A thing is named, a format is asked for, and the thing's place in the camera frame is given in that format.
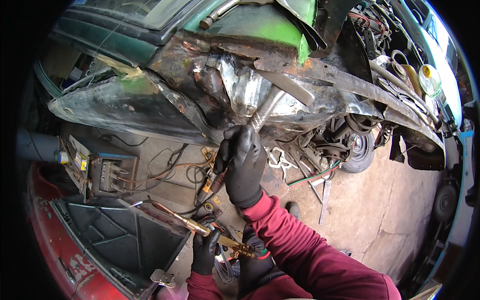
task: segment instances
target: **shoe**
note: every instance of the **shoe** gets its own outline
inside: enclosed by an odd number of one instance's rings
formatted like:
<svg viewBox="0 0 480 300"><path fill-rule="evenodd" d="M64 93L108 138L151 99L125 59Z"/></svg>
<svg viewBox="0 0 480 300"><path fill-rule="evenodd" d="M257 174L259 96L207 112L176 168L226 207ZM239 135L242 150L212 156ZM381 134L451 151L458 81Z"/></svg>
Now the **shoe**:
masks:
<svg viewBox="0 0 480 300"><path fill-rule="evenodd" d="M289 214L294 216L297 220L301 220L300 206L298 203L290 201L285 206Z"/></svg>

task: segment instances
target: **hose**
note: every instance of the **hose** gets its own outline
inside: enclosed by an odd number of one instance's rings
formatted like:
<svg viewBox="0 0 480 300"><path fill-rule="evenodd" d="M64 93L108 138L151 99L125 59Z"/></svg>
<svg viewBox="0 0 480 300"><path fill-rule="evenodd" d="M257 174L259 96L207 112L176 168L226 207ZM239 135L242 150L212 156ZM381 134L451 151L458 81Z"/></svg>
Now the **hose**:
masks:
<svg viewBox="0 0 480 300"><path fill-rule="evenodd" d="M336 168L339 167L339 164L340 164L340 161L337 160L336 163L334 163L329 169L327 169L326 171L320 173L320 174L317 174L315 176L311 176L311 177L308 177L308 178L304 178L304 179L300 179L296 182L292 182L291 184L288 185L289 188L291 188L292 186L295 186L297 184L300 184L302 182L305 182L305 181L308 181L308 180L312 180L312 179L316 179L316 178L319 178L319 177L322 177L328 173L330 173L331 171L335 170Z"/></svg>
<svg viewBox="0 0 480 300"><path fill-rule="evenodd" d="M381 66L377 65L375 62L369 60L369 64L370 64L370 68L372 70L374 70L375 72L379 73L380 76L382 76L383 78L385 78L386 80L389 80L391 81L393 84L395 84L396 86L398 86L399 88L401 88L402 90L404 90L405 92L407 92L412 98L414 98L415 100L417 100L420 104L423 105L423 107L425 108L425 110L427 111L428 113L428 116L430 117L430 119L432 119L433 123L435 124L435 127L436 128L440 128L440 126L442 125L442 123L438 120L437 116L434 115L433 111L430 109L430 107L428 107L428 105L425 103L425 101L423 101L422 98L420 98L417 93L415 93L414 91L412 91L403 81L401 81L400 79L398 79L395 75L393 75L392 73L390 73L389 71L385 70L384 68L382 68Z"/></svg>

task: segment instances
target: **yellow label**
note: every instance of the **yellow label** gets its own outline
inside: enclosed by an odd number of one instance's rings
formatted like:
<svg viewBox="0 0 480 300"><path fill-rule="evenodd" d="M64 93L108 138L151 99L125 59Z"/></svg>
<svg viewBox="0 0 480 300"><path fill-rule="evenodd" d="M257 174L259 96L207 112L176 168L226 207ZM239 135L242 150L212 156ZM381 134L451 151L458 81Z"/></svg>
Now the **yellow label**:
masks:
<svg viewBox="0 0 480 300"><path fill-rule="evenodd" d="M207 182L205 183L204 187L202 188L202 190L204 192L210 192L210 187L212 186L212 181L210 179L207 178Z"/></svg>
<svg viewBox="0 0 480 300"><path fill-rule="evenodd" d="M82 161L82 166L80 167L80 170L86 171L87 170L87 162L84 160Z"/></svg>

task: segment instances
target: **paint peeling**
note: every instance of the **paint peeling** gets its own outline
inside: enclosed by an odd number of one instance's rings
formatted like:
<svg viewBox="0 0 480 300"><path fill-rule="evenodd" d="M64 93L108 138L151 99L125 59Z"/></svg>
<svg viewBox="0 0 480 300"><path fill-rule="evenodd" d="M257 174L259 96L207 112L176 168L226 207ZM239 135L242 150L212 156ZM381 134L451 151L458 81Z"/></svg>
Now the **paint peeling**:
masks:
<svg viewBox="0 0 480 300"><path fill-rule="evenodd" d="M71 265L72 268L74 268L74 269L80 268L80 265L78 264L78 262L77 262L76 260L73 259L73 257L70 258L70 265Z"/></svg>
<svg viewBox="0 0 480 300"><path fill-rule="evenodd" d="M88 272L91 272L92 270L96 269L95 266L88 261L88 259L85 259L86 263L84 263L84 258L81 255L75 254L75 257L76 257L76 259L78 259L78 262L82 266L84 266L85 270L87 270Z"/></svg>
<svg viewBox="0 0 480 300"><path fill-rule="evenodd" d="M84 280L80 281L80 283L77 285L77 290L79 290L85 283L89 282L96 273L92 273L89 276L85 277Z"/></svg>
<svg viewBox="0 0 480 300"><path fill-rule="evenodd" d="M85 270L75 270L75 280L80 281L83 276L87 275L87 272Z"/></svg>

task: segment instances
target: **pedal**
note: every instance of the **pedal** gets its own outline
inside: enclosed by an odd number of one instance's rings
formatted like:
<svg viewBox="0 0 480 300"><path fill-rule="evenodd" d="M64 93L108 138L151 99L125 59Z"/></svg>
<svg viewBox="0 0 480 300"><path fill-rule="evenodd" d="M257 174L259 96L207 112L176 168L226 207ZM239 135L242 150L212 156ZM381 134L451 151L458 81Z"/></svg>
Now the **pedal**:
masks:
<svg viewBox="0 0 480 300"><path fill-rule="evenodd" d="M162 269L156 269L151 275L150 280L153 282L157 282L160 286L166 286L167 288L174 288L175 281L173 281L173 277L175 275L171 273L167 273Z"/></svg>

